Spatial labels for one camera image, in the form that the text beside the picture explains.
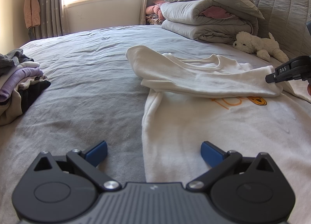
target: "white plush dog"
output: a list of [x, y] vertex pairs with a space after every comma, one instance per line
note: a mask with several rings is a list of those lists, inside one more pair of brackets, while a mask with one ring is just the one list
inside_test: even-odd
[[281, 63], [287, 62], [289, 59], [287, 55], [280, 50], [279, 43], [274, 39], [271, 33], [269, 33], [269, 37], [270, 39], [259, 38], [247, 32], [239, 32], [236, 35], [236, 41], [233, 43], [233, 47], [248, 54], [257, 52], [257, 57], [265, 61], [270, 61], [270, 56], [272, 56]]

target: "headboard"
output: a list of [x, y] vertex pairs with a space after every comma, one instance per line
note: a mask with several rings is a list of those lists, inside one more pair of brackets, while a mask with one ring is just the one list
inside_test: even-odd
[[265, 20], [259, 19], [258, 36], [271, 32], [280, 48], [291, 59], [311, 55], [311, 35], [306, 23], [311, 20], [311, 0], [254, 0]]

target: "metal screw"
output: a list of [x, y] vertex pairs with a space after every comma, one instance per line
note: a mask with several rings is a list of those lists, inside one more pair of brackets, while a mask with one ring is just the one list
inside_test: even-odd
[[203, 188], [204, 183], [201, 181], [194, 180], [194, 181], [191, 181], [188, 185], [191, 189], [201, 189]]
[[113, 190], [113, 189], [116, 189], [119, 187], [119, 183], [117, 181], [114, 181], [114, 180], [109, 180], [107, 182], [104, 183], [104, 187], [106, 189], [109, 189], [109, 190]]

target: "blue gripper pad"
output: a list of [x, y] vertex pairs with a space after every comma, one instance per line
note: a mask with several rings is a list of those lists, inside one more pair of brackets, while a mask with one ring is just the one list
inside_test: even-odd
[[84, 159], [88, 161], [91, 165], [96, 167], [99, 165], [107, 156], [108, 146], [105, 141], [98, 143], [96, 146], [83, 151]]
[[201, 156], [213, 168], [226, 158], [227, 153], [210, 142], [205, 141], [201, 145]]

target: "neckline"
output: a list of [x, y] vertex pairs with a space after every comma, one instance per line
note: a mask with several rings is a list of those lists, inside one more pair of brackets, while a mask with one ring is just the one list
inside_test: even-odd
[[[204, 70], [204, 71], [214, 71], [219, 70], [222, 68], [222, 63], [219, 60], [219, 57], [215, 54], [212, 54], [210, 57], [202, 58], [202, 59], [185, 59], [185, 58], [179, 58], [175, 57], [172, 54], [165, 54], [165, 57], [173, 61], [174, 63], [178, 64], [179, 66], [183, 68], [190, 68], [190, 69], [196, 69], [196, 70]], [[190, 65], [188, 63], [184, 62], [202, 62], [202, 63], [215, 63], [215, 67], [198, 67], [194, 65]]]

